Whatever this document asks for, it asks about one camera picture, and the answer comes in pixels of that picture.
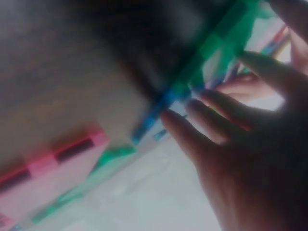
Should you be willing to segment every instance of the translucent green piece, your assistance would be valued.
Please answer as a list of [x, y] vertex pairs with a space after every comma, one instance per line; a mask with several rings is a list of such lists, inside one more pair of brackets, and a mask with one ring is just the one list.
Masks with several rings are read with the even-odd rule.
[[136, 152], [137, 152], [137, 150], [134, 147], [130, 147], [130, 146], [107, 149], [103, 152], [102, 156], [99, 158], [99, 160], [97, 161], [97, 164], [95, 165], [93, 171], [90, 174], [94, 173], [95, 171], [102, 168], [103, 166], [105, 166], [110, 161], [112, 161], [116, 158], [131, 155], [131, 154], [134, 154]]
[[[176, 95], [184, 94], [189, 87], [200, 87], [207, 81], [225, 75], [228, 68], [234, 66], [237, 55], [252, 40], [256, 19], [274, 16], [273, 11], [263, 5], [260, 0], [237, 0], [210, 33], [205, 31], [197, 36], [192, 47], [198, 49], [180, 68], [171, 85]], [[209, 60], [212, 63], [205, 68]]]

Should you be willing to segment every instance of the beige surface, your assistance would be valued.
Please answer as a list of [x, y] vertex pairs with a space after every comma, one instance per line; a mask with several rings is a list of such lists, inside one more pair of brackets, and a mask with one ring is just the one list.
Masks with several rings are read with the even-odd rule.
[[145, 111], [148, 102], [104, 37], [79, 19], [86, 4], [0, 2], [0, 170], [28, 148], [91, 121], [113, 143], [127, 142]]

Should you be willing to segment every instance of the plastic construction toy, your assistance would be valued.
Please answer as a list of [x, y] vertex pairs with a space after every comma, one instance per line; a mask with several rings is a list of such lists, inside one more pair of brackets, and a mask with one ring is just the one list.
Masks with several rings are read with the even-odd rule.
[[[236, 57], [257, 42], [270, 26], [270, 22], [265, 23], [257, 33], [253, 33], [256, 20], [270, 21], [274, 16], [265, 1], [237, 0], [214, 30], [210, 33], [201, 32], [196, 36], [192, 47], [197, 49], [194, 50], [193, 56], [185, 57], [186, 65], [176, 68], [171, 73], [173, 81], [133, 132], [133, 143], [138, 145], [144, 143], [144, 140], [162, 138], [164, 133], [159, 133], [159, 129], [155, 128], [154, 133], [160, 135], [153, 137], [151, 133], [156, 127], [159, 114], [163, 110], [172, 108], [175, 102], [189, 100], [193, 96], [192, 92], [200, 92], [205, 88], [213, 89], [224, 82], [232, 71], [234, 72]], [[175, 111], [185, 116], [184, 107]]]

